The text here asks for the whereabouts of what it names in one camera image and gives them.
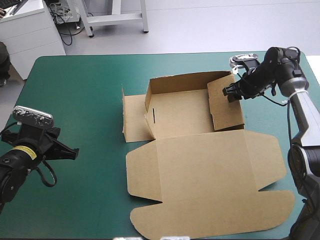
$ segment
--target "green tabletop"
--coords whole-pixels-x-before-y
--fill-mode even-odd
[[[264,52],[256,53],[262,61]],[[52,114],[55,126],[61,128],[59,140],[71,148],[80,148],[80,152],[76,160],[50,162],[58,177],[53,188],[45,187],[35,171],[27,177],[0,215],[0,238],[139,236],[130,222],[130,212],[153,202],[127,192],[126,154],[146,142],[125,143],[122,87],[126,95],[144,94],[150,78],[229,70],[229,57],[237,54],[240,53],[39,58],[17,105]],[[320,86],[304,55],[301,67],[310,82],[310,95],[315,105],[320,106]],[[278,90],[275,99],[285,98]],[[289,148],[286,108],[262,97],[243,100],[241,105],[245,128],[276,136],[286,160]],[[10,148],[1,143],[0,153]],[[267,189],[295,193],[296,204],[287,221],[268,231],[219,238],[278,239],[288,235],[303,205],[289,168],[284,179]]]

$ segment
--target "unfolded cardboard box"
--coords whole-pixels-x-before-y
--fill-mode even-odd
[[[284,160],[275,137],[243,129],[222,93],[232,82],[228,71],[167,76],[123,96],[126,141],[154,140],[126,156],[128,192],[162,202],[132,210],[144,237],[266,230],[292,211],[292,192],[260,191],[286,175]]]
[[[230,71],[151,79],[146,95],[123,95],[126,142],[243,129],[239,101],[229,103],[222,92],[234,81]]]

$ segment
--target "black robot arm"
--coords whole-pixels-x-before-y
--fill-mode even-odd
[[[288,98],[287,116],[290,150],[288,163],[298,193],[306,198],[305,205],[290,230],[289,240],[320,239],[320,113],[312,102],[309,83],[299,65],[300,50],[296,47],[271,47],[262,63],[255,54],[234,56],[230,65],[234,72],[244,68],[240,80],[223,89],[229,102],[254,99],[263,96],[272,88],[276,94],[278,85],[281,94]],[[299,129],[291,137],[290,105]]]
[[[16,106],[12,115],[21,127],[19,132],[1,132],[1,140],[13,148],[0,157],[0,212],[5,203],[13,200],[33,170],[40,174],[44,185],[53,187],[57,178],[46,161],[75,160],[79,152],[79,149],[71,149],[58,141],[60,128],[54,127],[52,115],[22,106]],[[38,168],[40,163],[50,171],[53,183],[49,183]]]

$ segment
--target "white desk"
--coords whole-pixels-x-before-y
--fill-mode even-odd
[[[42,0],[28,0],[15,14],[0,20],[0,41],[10,54],[12,65],[27,79],[37,58],[66,55],[57,28]]]

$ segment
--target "floor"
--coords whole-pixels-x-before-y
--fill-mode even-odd
[[[108,0],[86,0],[86,4],[94,15],[111,9]],[[149,33],[142,33],[140,23],[95,27],[93,38],[85,31],[74,36],[72,45],[65,46],[66,54],[264,51],[271,46],[298,46],[310,56],[320,81],[320,0],[146,0],[146,5]],[[123,13],[139,9],[139,0],[122,0]],[[12,74],[8,84],[0,87],[0,129],[23,85]]]

